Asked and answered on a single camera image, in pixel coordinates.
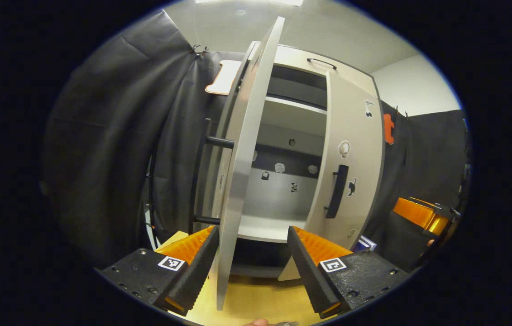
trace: sticker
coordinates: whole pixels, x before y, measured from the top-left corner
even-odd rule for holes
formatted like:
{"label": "sticker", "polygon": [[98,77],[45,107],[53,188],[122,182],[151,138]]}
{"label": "sticker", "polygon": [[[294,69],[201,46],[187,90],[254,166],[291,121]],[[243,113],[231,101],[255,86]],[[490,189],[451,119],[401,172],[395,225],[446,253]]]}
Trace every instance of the sticker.
{"label": "sticker", "polygon": [[169,270],[175,270],[177,272],[181,268],[181,266],[183,266],[184,262],[185,260],[165,256],[165,258],[163,258],[163,260],[161,260],[161,262],[157,264],[157,266],[161,268],[167,268]]}
{"label": "sticker", "polygon": [[352,196],[357,188],[357,178],[354,177],[353,180],[354,181],[349,181],[349,194],[347,195],[347,197]]}
{"label": "sticker", "polygon": [[343,140],[338,146],[338,153],[342,158],[346,158],[350,151],[350,143],[347,140]]}
{"label": "sticker", "polygon": [[365,114],[366,114],[366,117],[372,118],[372,112],[370,112],[369,105],[374,106],[374,103],[372,103],[369,100],[365,100]]}
{"label": "sticker", "polygon": [[348,235],[346,235],[346,239],[352,238],[353,235],[355,235],[355,233],[357,233],[357,229],[351,229],[351,231],[349,231]]}
{"label": "sticker", "polygon": [[276,163],[276,165],[274,165],[274,169],[276,169],[277,173],[286,171],[286,167],[282,163]]}
{"label": "sticker", "polygon": [[318,167],[316,165],[308,165],[308,172],[315,175],[318,173]]}
{"label": "sticker", "polygon": [[391,120],[391,115],[383,114],[384,119],[384,140],[387,144],[392,145],[395,143],[395,138],[392,136],[392,130],[395,128],[395,123]]}
{"label": "sticker", "polygon": [[345,263],[343,263],[342,260],[340,260],[340,258],[332,258],[332,259],[323,260],[322,262],[320,262],[320,265],[322,265],[322,268],[324,268],[324,270],[327,273],[331,273],[336,270],[341,270],[343,268],[346,268]]}

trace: black rod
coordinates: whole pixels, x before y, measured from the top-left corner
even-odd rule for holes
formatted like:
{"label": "black rod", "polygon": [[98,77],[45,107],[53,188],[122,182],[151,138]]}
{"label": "black rod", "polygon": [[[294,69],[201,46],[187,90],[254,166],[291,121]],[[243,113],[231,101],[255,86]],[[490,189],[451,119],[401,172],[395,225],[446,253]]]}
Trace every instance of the black rod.
{"label": "black rod", "polygon": [[212,120],[206,118],[201,130],[200,130],[200,142],[197,146],[196,161],[193,168],[193,176],[191,178],[191,192],[189,195],[189,219],[187,220],[188,235],[193,233],[193,222],[195,219],[195,208],[196,208],[196,194],[197,194],[197,176],[200,174],[201,155],[204,153],[204,144],[207,141],[207,134],[212,125]]}
{"label": "black rod", "polygon": [[213,217],[196,216],[194,221],[196,221],[197,223],[219,225],[220,219],[215,219]]}
{"label": "black rod", "polygon": [[227,149],[233,149],[234,148],[234,141],[233,140],[227,140],[212,136],[206,137],[206,144],[219,146],[219,147],[225,147]]}

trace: hand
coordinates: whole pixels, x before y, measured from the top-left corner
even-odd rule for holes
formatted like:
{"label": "hand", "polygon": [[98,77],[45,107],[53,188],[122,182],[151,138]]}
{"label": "hand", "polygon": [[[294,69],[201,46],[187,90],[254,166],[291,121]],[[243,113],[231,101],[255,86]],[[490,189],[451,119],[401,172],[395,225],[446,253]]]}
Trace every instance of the hand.
{"label": "hand", "polygon": [[244,326],[274,326],[273,324],[270,325],[268,324],[268,320],[265,320],[265,319],[256,319],[254,320],[253,322],[249,323],[249,324],[245,324]]}
{"label": "hand", "polygon": [[431,246],[434,242],[435,242],[435,239],[429,240],[429,242],[427,243],[427,246]]}
{"label": "hand", "polygon": [[250,324],[245,324],[244,326],[297,326],[297,322],[281,322],[279,324],[268,324],[268,320],[265,319],[256,319]]}

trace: wooden table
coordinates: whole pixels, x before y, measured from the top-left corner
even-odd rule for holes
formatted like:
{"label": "wooden table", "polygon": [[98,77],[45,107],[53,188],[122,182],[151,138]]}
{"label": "wooden table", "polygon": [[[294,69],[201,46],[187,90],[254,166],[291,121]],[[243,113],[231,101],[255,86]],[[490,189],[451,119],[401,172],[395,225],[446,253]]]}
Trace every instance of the wooden table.
{"label": "wooden table", "polygon": [[[158,248],[187,237],[178,231]],[[205,326],[243,326],[257,318],[265,318],[271,324],[281,321],[297,321],[301,326],[321,321],[312,310],[301,279],[278,281],[274,278],[231,276],[222,311],[216,310],[215,268],[210,271],[196,303],[186,317],[177,317]]]}

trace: black curtain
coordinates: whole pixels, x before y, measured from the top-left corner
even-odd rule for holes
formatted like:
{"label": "black curtain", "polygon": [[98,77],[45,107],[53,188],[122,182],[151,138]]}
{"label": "black curtain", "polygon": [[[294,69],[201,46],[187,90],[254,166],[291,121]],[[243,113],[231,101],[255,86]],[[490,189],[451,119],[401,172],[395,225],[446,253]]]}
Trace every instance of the black curtain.
{"label": "black curtain", "polygon": [[364,235],[376,252],[411,271],[427,249],[430,233],[392,210],[399,197],[455,207],[465,163],[464,112],[453,110],[406,117],[383,102],[394,122],[394,143],[385,145],[383,177]]}
{"label": "black curtain", "polygon": [[51,112],[43,164],[54,217],[95,267],[140,243],[149,155],[196,60],[190,50],[161,11],[76,68]]}

